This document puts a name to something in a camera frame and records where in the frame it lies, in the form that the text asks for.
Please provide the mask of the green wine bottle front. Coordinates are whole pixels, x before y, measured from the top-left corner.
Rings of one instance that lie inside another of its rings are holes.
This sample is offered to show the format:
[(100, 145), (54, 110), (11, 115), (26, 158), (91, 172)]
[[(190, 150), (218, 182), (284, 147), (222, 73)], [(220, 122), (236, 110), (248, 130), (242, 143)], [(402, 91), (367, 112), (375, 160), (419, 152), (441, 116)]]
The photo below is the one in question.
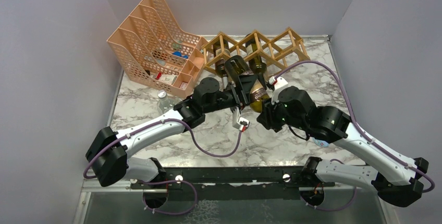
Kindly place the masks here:
[[(230, 51), (228, 50), (228, 42), (224, 39), (223, 40), (223, 44), (224, 44), (224, 48), (225, 51), (227, 53), (227, 55), (230, 57)], [(213, 45), (213, 53), (214, 53), (214, 57), (217, 56), (218, 54), (220, 54), (222, 52), (221, 50), (221, 45), (220, 45), (220, 41), (214, 43)], [(215, 63), (215, 71), (216, 74), (221, 77), (222, 79), (222, 87), (221, 89), (224, 90), (228, 84), (228, 74), (225, 70), (225, 59), (224, 58), (220, 58), (216, 63)]]

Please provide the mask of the wooden wine rack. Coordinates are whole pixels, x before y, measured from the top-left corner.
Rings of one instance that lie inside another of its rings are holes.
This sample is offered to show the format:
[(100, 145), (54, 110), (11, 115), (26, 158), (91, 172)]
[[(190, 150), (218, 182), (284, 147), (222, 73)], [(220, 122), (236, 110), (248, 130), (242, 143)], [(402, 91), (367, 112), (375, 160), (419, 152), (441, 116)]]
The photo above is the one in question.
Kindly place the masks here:
[(280, 70), (288, 67), (286, 57), (292, 53), (296, 54), (298, 61), (309, 60), (303, 38), (290, 27), (270, 39), (258, 30), (253, 30), (242, 40), (236, 41), (223, 32), (219, 32), (213, 39), (201, 47), (204, 57), (203, 69), (216, 74), (215, 63), (220, 59), (227, 60), (235, 54), (243, 56), (249, 61), (257, 56), (265, 60), (267, 66), (275, 66)]

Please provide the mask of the clear bottle silver cap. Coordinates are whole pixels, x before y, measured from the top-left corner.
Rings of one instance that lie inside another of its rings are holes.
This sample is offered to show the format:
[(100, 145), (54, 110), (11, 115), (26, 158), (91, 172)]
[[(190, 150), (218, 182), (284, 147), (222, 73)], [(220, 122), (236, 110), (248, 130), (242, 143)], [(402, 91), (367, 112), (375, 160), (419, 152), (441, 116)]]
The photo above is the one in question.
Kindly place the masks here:
[(158, 97), (157, 109), (160, 114), (163, 114), (168, 110), (173, 109), (175, 102), (171, 97), (168, 96), (165, 90), (158, 91), (157, 97)]

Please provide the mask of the green wine bottle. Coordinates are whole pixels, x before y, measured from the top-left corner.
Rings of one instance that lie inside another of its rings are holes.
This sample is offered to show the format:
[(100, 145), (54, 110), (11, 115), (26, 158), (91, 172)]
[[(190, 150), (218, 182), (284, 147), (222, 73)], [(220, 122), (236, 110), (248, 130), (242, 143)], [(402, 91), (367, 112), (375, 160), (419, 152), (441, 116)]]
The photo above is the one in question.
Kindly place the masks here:
[[(227, 55), (230, 57), (230, 51), (228, 50), (228, 42), (224, 39), (223, 40), (223, 44), (224, 44), (224, 48), (225, 51), (227, 53)], [(214, 43), (213, 45), (213, 53), (214, 53), (214, 57), (217, 56), (218, 54), (220, 54), (222, 52), (221, 50), (221, 45), (220, 45), (220, 41)], [(215, 63), (215, 71), (216, 74), (221, 77), (222, 79), (222, 87), (221, 89), (224, 90), (228, 84), (228, 74), (225, 70), (225, 59), (224, 58), (220, 58), (216, 63)]]
[[(247, 55), (252, 54), (253, 52), (257, 51), (257, 44), (254, 38), (248, 40), (245, 43), (245, 47), (247, 49)], [(264, 75), (267, 71), (267, 65), (263, 61), (262, 57), (260, 55), (256, 55), (255, 57), (251, 58), (249, 61), (249, 67), (250, 69), (255, 73), (258, 74), (260, 78), (264, 78)]]
[(250, 106), (254, 112), (261, 113), (263, 102), (269, 99), (269, 95), (259, 76), (251, 71), (240, 55), (225, 61), (225, 70), (232, 80), (234, 98), (238, 100), (240, 109)]

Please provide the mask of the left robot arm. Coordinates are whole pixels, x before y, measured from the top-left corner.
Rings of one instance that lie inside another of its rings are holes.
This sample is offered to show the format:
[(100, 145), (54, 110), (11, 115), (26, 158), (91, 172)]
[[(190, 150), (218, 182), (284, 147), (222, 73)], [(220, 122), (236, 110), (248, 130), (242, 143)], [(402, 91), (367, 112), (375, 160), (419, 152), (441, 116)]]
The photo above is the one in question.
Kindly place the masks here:
[(204, 78), (190, 96), (153, 120), (118, 131), (111, 127), (101, 129), (85, 154), (88, 165), (84, 178), (96, 178), (102, 187), (124, 178), (159, 187), (164, 181), (164, 171), (157, 159), (139, 159), (133, 155), (157, 141), (186, 131), (193, 138), (192, 130), (205, 121), (207, 113), (231, 109), (232, 125), (242, 135), (250, 122), (240, 116), (240, 111), (251, 104), (249, 96), (258, 78), (255, 74), (241, 74), (236, 79), (222, 91), (216, 79)]

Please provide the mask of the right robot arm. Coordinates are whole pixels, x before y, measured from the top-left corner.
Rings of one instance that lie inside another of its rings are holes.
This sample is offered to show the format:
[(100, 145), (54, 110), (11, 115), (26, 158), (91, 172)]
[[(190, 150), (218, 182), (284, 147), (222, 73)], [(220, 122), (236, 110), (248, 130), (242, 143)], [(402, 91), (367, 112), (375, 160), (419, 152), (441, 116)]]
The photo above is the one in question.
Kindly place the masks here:
[(295, 86), (283, 89), (277, 102), (264, 100), (257, 121), (275, 132), (283, 126), (300, 129), (311, 139), (341, 147), (365, 162), (365, 165), (343, 165), (309, 157), (300, 173), (302, 182), (308, 186), (333, 182), (365, 188), (398, 207), (410, 206), (426, 192), (419, 179), (427, 173), (427, 160), (393, 151), (371, 135), (358, 131), (358, 126), (342, 110), (316, 106), (306, 91)]

